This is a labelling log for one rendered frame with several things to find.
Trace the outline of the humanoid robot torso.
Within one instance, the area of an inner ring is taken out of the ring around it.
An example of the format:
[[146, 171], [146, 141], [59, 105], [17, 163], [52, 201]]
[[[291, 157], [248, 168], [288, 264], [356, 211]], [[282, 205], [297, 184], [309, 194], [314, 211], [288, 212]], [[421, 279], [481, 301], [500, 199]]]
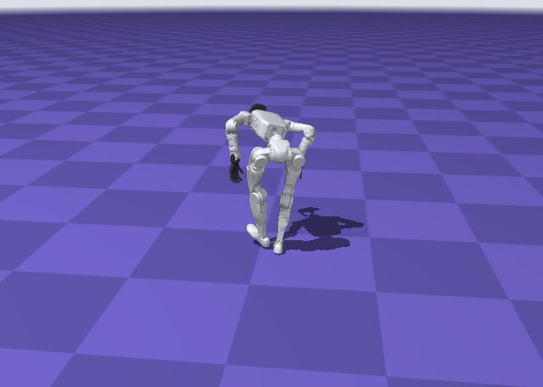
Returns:
[[262, 140], [268, 142], [271, 150], [270, 162], [284, 163], [292, 159], [290, 142], [284, 140], [288, 125], [283, 118], [275, 113], [264, 110], [253, 110], [248, 126]]

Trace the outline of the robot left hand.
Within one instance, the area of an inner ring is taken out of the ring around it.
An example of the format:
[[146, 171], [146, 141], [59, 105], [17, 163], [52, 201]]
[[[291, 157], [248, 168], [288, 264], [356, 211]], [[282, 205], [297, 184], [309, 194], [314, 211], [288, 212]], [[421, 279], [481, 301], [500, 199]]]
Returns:
[[[244, 172], [241, 170], [241, 168], [239, 167], [239, 163], [238, 163], [238, 162], [240, 161], [240, 159], [239, 159], [239, 160], [235, 160], [235, 155], [234, 155], [234, 154], [231, 154], [231, 159], [230, 159], [230, 161], [232, 162], [232, 163], [231, 163], [231, 166], [230, 166], [230, 179], [231, 179], [231, 181], [232, 181], [232, 182], [235, 182], [235, 183], [238, 183], [238, 182], [240, 182], [240, 181], [243, 181], [243, 180], [240, 178], [239, 174], [238, 174], [238, 170], [240, 170], [242, 174], [244, 173]], [[238, 179], [239, 179], [240, 181], [239, 181]]]

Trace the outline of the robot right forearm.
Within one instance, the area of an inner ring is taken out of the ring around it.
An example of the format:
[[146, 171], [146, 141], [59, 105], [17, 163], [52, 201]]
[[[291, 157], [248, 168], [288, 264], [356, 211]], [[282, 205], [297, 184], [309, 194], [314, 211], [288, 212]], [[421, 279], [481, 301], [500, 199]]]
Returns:
[[305, 151], [313, 143], [314, 139], [315, 137], [303, 137], [298, 149], [302, 150], [305, 155]]

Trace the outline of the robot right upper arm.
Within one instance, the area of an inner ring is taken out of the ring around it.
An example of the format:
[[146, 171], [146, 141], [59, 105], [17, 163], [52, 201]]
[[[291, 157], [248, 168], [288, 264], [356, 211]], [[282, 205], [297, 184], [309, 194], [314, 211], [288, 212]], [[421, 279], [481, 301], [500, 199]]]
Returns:
[[287, 132], [297, 132], [297, 133], [304, 132], [304, 135], [306, 137], [314, 137], [316, 135], [316, 129], [311, 125], [292, 122], [290, 120], [284, 120], [284, 121], [288, 125]]

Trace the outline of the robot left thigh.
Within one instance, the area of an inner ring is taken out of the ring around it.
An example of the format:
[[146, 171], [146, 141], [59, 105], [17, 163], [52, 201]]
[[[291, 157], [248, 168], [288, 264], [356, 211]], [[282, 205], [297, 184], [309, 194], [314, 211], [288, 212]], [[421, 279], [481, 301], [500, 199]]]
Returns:
[[260, 196], [260, 203], [267, 199], [267, 192], [262, 188], [261, 181], [264, 175], [265, 166], [271, 158], [270, 148], [256, 147], [251, 151], [249, 165], [247, 166], [247, 181], [249, 193], [256, 192]]

